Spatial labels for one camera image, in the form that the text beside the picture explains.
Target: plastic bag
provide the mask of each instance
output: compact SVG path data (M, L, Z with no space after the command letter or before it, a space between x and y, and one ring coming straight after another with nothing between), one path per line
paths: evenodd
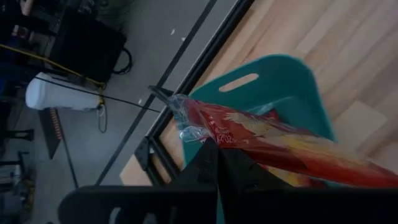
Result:
M339 149L336 143L260 116L185 95L170 98L182 139L212 137L222 149L242 149L260 166L361 187L398 187L398 175Z

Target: bin handle hole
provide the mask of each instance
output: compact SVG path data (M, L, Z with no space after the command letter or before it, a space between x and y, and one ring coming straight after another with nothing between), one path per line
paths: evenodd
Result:
M238 87L241 87L243 85L246 85L250 82L253 82L254 80L258 79L259 75L256 73L250 73L249 75L245 75L237 80L231 81L226 85L223 85L221 87L218 88L218 91L220 92L228 92L231 90L234 90Z

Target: yellow cable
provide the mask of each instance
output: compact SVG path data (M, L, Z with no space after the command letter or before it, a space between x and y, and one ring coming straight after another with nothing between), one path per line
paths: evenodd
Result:
M15 49L14 47L9 47L9 46L3 45L3 44L0 44L0 47L2 47L2 48L4 48L4 49L12 50L12 51L14 51L14 52L18 52L18 53L20 53L20 54L28 55L28 56L30 56L30 57L37 58L37 59L39 59L39 60L43 60L43 61L48 62L48 63L50 63L50 64L52 64L52 65L54 65L54 66L57 66L58 68L64 69L65 71L67 71L67 72L69 72L69 73L72 73L72 74L77 75L77 76L79 76L79 77L83 77L83 75L80 75L79 73L77 73L77 72L75 72L75 71L73 71L73 70L70 70L69 68L65 68L64 66L58 64L57 62L53 62L53 61L51 61L50 59L47 59L47 58L45 58L45 57L41 57L41 56L38 56L38 55L34 55L34 54L31 54L31 53L25 52L25 51L23 51L23 50ZM89 80L89 81L91 81L91 82L93 82L93 83L95 83L95 84L97 84L97 85L99 85L100 87L103 87L104 84L105 84L105 83L98 82L98 81L96 81L96 80L94 80L94 79L91 79L91 78L85 78L85 79L86 79L86 80Z

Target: black cable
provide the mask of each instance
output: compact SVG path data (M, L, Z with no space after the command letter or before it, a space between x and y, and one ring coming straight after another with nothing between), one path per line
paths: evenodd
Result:
M96 96L102 96L103 98L107 98L107 99L110 99L110 100L116 100L116 101L119 101L119 102L123 102L123 103L127 103L127 104L130 104L130 105L137 106L137 107L142 108L142 109L146 109L146 110L150 110L150 111L153 111L153 112L160 113L160 111L158 111L158 110L154 110L154 109L151 109L151 108L146 108L144 106L138 105L137 103L133 103L133 102L130 102L130 101L121 100L121 99L118 99L118 98L115 98L115 97L112 97L112 96L101 95L99 93L92 93L92 92L86 91L86 90L80 90L80 89L77 89L77 88L73 88L73 87L70 87L70 86L65 86L65 85L62 85L62 84L59 84L59 83L56 83L56 82L52 82L50 80L45 80L45 79L39 78L39 77L34 77L34 78L42 80L42 81L45 81L45 82L48 82L48 83L51 83L51 84L54 84L54 85L57 85L57 86L68 88L68 89L71 89L71 90L76 90L76 91L80 91L80 92L83 92L83 93L88 93L88 94L96 95Z
M116 75L127 74L128 72L130 72L130 70L132 68L132 55L131 55L130 51L125 47L123 47L122 51L125 52L127 54L127 56L129 57L129 63L124 68L120 69L119 71L113 70L113 73Z

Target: concrete floor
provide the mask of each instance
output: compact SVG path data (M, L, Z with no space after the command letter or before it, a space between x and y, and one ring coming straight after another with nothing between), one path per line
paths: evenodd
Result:
M236 0L217 1L169 76L165 88L175 90L178 87L235 2ZM159 81L181 46L182 39L188 35L207 3L207 0L134 1L130 12L124 15L127 22L124 28L127 33L125 47L132 53L134 66L128 74L115 75L110 79L105 94L135 103L141 102L143 105L150 94L147 86ZM122 55L117 67L125 65L126 60ZM105 134L97 129L95 111L58 111L79 187L93 185L98 180L140 110L113 100L107 100L106 105L108 130ZM164 106L156 100L150 107L161 110ZM157 113L147 111L102 185L121 185L119 173L157 116ZM29 157L37 170L32 223L58 223L57 207L61 199L74 189L65 147L61 142L54 158L49 160L39 116L34 110L24 108L16 128L34 128L36 131L34 142L10 141L8 153L8 157L13 157L17 150L26 149L31 152Z

